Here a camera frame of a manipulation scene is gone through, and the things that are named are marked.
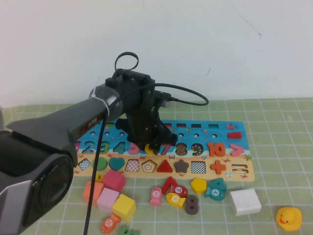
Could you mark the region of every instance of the brown star shape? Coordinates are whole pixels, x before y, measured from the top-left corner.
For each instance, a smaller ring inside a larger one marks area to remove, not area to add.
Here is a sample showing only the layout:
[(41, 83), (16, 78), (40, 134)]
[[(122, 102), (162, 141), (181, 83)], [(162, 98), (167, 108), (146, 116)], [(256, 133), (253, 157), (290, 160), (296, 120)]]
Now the brown star shape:
[(175, 167), (176, 173), (180, 173), (180, 172), (187, 173), (189, 163), (184, 162), (183, 159), (180, 159), (178, 162), (174, 163), (174, 167)]

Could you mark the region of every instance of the plus sign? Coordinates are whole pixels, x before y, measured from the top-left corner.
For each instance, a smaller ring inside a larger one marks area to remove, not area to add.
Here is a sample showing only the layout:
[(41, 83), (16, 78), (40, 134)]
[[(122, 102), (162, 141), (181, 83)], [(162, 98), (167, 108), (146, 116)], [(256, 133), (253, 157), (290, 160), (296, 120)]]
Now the plus sign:
[(226, 165), (221, 164), (220, 160), (216, 160), (215, 164), (211, 165), (211, 170), (215, 170), (215, 173), (218, 175), (222, 174), (222, 170), (226, 170)]

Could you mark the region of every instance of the black cable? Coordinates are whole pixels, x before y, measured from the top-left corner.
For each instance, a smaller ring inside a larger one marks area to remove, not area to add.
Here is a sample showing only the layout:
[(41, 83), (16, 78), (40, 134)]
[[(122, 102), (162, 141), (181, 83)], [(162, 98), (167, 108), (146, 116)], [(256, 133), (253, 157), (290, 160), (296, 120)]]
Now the black cable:
[(167, 84), (167, 83), (155, 83), (155, 84), (151, 84), (151, 85), (144, 85), (141, 87), (137, 87), (129, 92), (127, 92), (126, 94), (120, 96), (119, 98), (117, 98), (110, 106), (109, 109), (111, 110), (111, 108), (113, 108), (118, 102), (120, 102), (122, 99), (124, 99), (126, 96), (128, 96), (130, 93), (133, 93), (135, 91), (147, 88), (147, 87), (169, 87), (169, 88), (174, 88), (177, 90), (181, 90), (181, 91), (185, 91), (185, 92), (189, 92), (191, 94), (195, 94), (196, 96), (199, 96), (200, 98), (205, 100), (205, 103), (194, 103), (194, 102), (189, 102), (189, 101), (184, 101), (184, 100), (180, 100), (180, 99), (176, 99), (174, 97), (171, 98), (171, 101), (176, 101), (176, 102), (180, 102), (180, 103), (184, 103), (184, 104), (190, 104), (190, 105), (196, 105), (196, 106), (204, 106), (204, 105), (208, 105), (209, 104), (209, 100), (202, 94), (200, 94), (199, 92), (196, 92), (194, 90), (185, 88), (185, 87), (181, 87), (181, 86), (176, 86), (176, 85), (172, 85), (172, 84)]
[(96, 173), (97, 173), (99, 154), (100, 154), (100, 148), (101, 148), (101, 141), (102, 141), (102, 137), (103, 137), (104, 127), (105, 127), (106, 122), (107, 122), (107, 118), (108, 118), (108, 110), (105, 109), (105, 111), (103, 112), (103, 120), (102, 120), (102, 125), (101, 125), (101, 129), (100, 129), (100, 134), (99, 134), (96, 156), (94, 158), (89, 201), (88, 201), (86, 220), (85, 220), (85, 226), (84, 226), (84, 233), (83, 233), (84, 235), (87, 235), (87, 233), (88, 233), (89, 220), (90, 220), (90, 214), (91, 214), (91, 206), (92, 206), (92, 200), (93, 200), (94, 184), (95, 184), (95, 180), (96, 180)]
[(135, 68), (138, 66), (138, 64), (139, 64), (139, 58), (138, 58), (138, 56), (137, 56), (135, 53), (133, 53), (133, 52), (124, 52), (124, 53), (120, 54), (120, 55), (117, 57), (117, 59), (115, 60), (115, 63), (114, 63), (115, 71), (116, 71), (116, 64), (117, 64), (118, 59), (121, 58), (121, 57), (124, 56), (124, 55), (130, 55), (130, 56), (135, 57), (135, 58), (137, 59), (137, 64), (135, 64), (135, 66), (132, 67), (132, 68), (129, 69), (129, 70), (133, 70), (133, 69), (135, 69)]

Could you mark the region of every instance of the yellow cube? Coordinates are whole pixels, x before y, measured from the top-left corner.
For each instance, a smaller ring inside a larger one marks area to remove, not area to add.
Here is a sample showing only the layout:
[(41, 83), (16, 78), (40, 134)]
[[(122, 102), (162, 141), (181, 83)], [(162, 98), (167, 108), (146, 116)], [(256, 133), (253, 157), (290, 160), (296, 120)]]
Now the yellow cube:
[(121, 220), (128, 223), (136, 211), (136, 203), (132, 198), (120, 194), (119, 198), (114, 202), (112, 210)]
[(191, 182), (191, 187), (195, 193), (203, 193), (206, 191), (206, 180), (197, 177)]

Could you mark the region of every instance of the duck's orange beak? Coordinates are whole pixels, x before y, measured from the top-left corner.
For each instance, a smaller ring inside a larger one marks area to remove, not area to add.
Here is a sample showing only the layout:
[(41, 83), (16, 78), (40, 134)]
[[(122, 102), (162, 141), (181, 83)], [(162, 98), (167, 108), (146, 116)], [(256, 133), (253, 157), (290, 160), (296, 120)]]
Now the duck's orange beak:
[(280, 218), (279, 220), (282, 224), (285, 224), (285, 222), (282, 220), (282, 218)]

